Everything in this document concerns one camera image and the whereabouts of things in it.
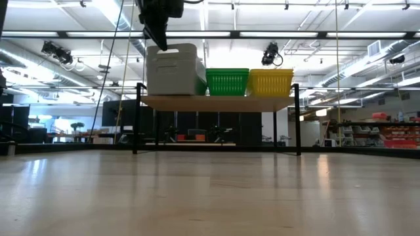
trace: light wood floor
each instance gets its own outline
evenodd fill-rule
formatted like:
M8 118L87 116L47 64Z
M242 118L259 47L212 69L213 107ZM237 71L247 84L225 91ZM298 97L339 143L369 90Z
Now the light wood floor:
M420 161L75 151L0 160L0 235L420 234Z

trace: white plastic bin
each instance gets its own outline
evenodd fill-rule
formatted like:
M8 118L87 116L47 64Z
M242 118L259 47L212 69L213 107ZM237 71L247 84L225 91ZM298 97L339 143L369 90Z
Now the white plastic bin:
M148 95L204 95L205 68L191 43L147 48Z

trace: desk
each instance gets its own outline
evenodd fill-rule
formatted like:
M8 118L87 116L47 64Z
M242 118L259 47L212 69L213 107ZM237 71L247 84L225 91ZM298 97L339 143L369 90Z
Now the desk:
M135 121L140 119L140 103L156 110L155 130L159 130L159 111L226 111L226 112L272 112L274 147L277 147L277 111L295 103L295 131L297 155L301 155L301 124L299 121L299 84L294 84L295 97L253 97L253 96L142 96L142 83L136 86L136 113ZM137 154L139 122L135 122L133 154ZM159 146L159 132L156 133L155 146Z

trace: basket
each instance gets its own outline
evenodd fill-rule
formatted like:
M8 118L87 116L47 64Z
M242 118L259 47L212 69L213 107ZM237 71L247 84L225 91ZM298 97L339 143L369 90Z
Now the basket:
M210 96L243 96L249 69L207 69Z
M292 78L292 69L252 69L247 93L250 96L288 97Z

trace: white wall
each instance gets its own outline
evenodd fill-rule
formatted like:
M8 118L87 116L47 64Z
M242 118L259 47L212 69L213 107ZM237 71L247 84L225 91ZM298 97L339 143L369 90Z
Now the white wall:
M262 135L267 137L272 137L274 140L273 133L273 113L272 112L263 112L261 113L262 121ZM279 137L281 135L287 136L289 134L287 127L287 108L277 111L277 139L280 141Z
M289 146L296 146L296 131L295 122L288 122L289 126ZM314 122L301 122L301 145L302 147L312 147L316 139L320 139L320 123Z

